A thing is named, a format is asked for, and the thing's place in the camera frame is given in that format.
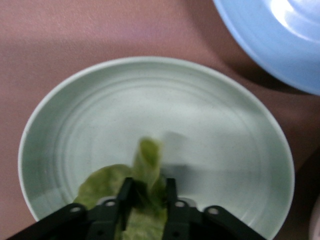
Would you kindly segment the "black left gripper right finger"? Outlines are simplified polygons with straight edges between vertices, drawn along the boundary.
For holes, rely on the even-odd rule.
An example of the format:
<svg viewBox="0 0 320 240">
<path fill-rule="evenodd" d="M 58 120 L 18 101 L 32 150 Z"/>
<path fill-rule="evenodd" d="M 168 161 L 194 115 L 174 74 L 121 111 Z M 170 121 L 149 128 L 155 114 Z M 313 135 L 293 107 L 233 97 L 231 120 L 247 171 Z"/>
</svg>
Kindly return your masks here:
<svg viewBox="0 0 320 240">
<path fill-rule="evenodd" d="M 165 240 L 200 240 L 203 238 L 201 212 L 195 202 L 188 198 L 179 198 L 176 180 L 166 180 L 167 220 L 163 230 Z"/>
</svg>

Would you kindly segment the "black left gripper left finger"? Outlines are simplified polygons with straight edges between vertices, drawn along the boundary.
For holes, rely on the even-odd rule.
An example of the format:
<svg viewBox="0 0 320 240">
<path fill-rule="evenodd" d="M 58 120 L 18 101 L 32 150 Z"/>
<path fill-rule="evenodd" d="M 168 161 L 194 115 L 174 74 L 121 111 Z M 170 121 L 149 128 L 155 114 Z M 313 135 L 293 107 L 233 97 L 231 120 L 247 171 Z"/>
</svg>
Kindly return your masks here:
<svg viewBox="0 0 320 240">
<path fill-rule="evenodd" d="M 121 240 L 133 207 L 133 179 L 127 177 L 117 196 L 101 198 L 88 213 L 87 240 Z"/>
</svg>

